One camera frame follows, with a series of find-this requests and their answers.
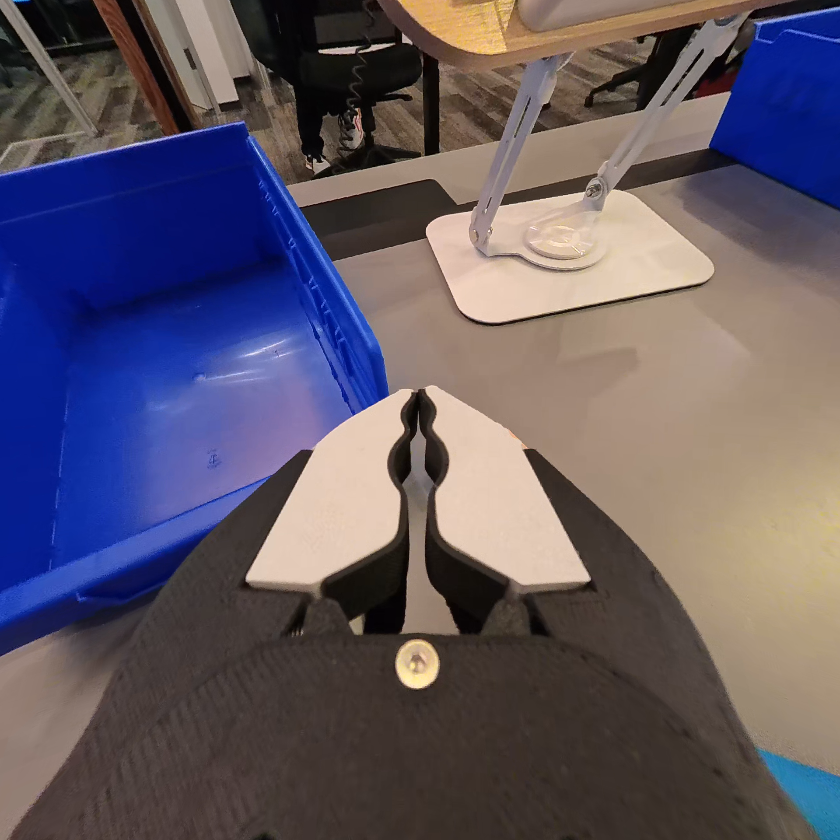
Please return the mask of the white document stand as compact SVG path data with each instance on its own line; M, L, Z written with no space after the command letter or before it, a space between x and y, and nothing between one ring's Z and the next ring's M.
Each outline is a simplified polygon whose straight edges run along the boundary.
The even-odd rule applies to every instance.
M732 46L749 14L776 2L380 2L423 53L460 69L524 64L471 213L436 218L426 238L455 304L488 325L706 283L708 257L616 189L670 114ZM674 69L582 192L503 205L542 106L579 48L700 25Z

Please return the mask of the brown wooden table leg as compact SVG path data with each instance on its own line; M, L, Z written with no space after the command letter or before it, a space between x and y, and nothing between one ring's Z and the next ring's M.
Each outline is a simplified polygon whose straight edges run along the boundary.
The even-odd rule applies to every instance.
M94 1L143 99L165 135L200 127L145 1Z

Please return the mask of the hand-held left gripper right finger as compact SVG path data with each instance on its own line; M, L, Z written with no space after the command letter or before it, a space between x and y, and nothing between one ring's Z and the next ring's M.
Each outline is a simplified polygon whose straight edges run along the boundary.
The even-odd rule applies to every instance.
M460 629L499 602L576 592L592 577L530 457L504 426L435 385L420 391L427 502L425 561Z

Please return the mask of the black table leg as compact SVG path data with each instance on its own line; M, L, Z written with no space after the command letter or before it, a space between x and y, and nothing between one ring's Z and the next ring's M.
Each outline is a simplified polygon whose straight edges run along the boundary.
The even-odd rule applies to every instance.
M423 59L423 154L440 152L440 74L438 60L425 53Z

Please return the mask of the blue wooden block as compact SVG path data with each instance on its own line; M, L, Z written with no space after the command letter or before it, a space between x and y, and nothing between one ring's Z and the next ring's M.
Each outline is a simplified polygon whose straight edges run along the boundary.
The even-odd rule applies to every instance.
M759 751L764 763L821 839L839 838L839 777L776 753Z

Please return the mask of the blue plastic bin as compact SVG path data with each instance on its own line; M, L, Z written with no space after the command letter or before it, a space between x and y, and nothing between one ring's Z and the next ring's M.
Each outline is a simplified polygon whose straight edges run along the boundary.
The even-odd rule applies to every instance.
M382 350L246 126L2 174L1 653L159 589Z
M761 20L710 148L839 208L839 8Z

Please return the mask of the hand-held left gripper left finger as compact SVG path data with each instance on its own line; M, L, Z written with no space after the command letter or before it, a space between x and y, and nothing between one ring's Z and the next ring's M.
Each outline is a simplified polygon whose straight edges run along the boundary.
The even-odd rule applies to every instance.
M353 415L313 449L245 576L250 589L336 602L365 632L406 617L417 397L400 390Z

